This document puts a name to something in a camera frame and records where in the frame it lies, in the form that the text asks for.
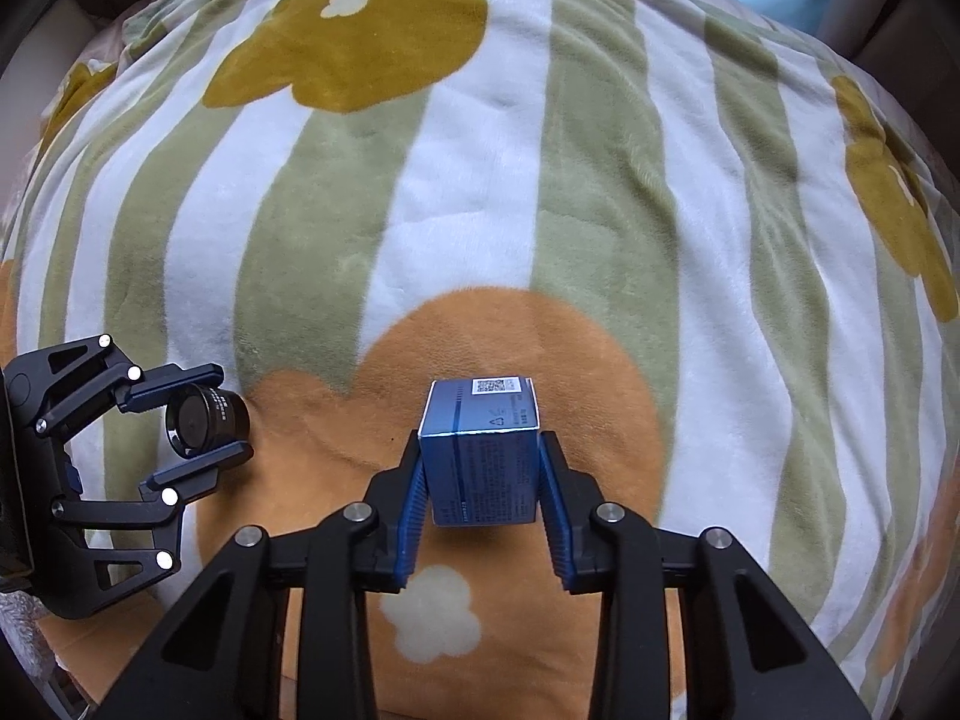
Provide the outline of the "dark blue small box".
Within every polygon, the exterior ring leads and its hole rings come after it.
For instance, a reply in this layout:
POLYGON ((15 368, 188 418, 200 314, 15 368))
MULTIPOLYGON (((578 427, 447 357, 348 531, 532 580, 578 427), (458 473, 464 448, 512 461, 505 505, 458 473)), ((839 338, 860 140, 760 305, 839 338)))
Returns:
POLYGON ((438 527, 534 522, 540 415, 528 377, 435 380, 418 442, 438 527))

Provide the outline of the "floral striped fleece blanket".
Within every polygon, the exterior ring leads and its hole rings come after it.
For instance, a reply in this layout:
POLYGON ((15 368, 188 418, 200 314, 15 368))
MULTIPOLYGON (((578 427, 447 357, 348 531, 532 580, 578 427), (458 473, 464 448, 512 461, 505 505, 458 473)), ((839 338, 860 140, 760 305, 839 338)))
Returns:
POLYGON ((729 528, 874 717, 957 574, 957 181, 724 0, 143 0, 2 202, 3 355, 99 333, 251 408, 161 605, 506 374, 612 499, 729 528))

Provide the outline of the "brown cardboard box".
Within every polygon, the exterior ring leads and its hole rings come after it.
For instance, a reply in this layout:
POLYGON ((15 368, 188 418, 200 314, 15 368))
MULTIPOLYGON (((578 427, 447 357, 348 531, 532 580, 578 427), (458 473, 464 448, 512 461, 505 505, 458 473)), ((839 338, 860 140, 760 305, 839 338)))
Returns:
POLYGON ((59 718, 91 718, 99 709, 64 663, 53 655, 39 622, 46 606, 25 592, 3 593, 2 635, 10 645, 16 665, 47 700, 59 718))

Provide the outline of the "cream padded headboard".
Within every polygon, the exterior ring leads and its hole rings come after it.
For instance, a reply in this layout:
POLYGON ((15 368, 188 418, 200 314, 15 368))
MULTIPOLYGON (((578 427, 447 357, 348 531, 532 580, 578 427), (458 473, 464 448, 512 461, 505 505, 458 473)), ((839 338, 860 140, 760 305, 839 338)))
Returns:
POLYGON ((0 86, 2 203, 41 140, 43 112, 76 57, 96 34, 76 0, 57 0, 11 57, 0 86))

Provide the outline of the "black round jar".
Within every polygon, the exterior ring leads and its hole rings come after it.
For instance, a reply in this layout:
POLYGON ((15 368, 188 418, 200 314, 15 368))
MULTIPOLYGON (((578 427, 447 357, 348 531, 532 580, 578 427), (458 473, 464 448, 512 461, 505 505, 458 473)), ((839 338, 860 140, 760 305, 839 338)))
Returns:
POLYGON ((166 435, 181 458, 194 458, 249 439, 251 420, 241 395, 189 385, 166 406, 166 435))

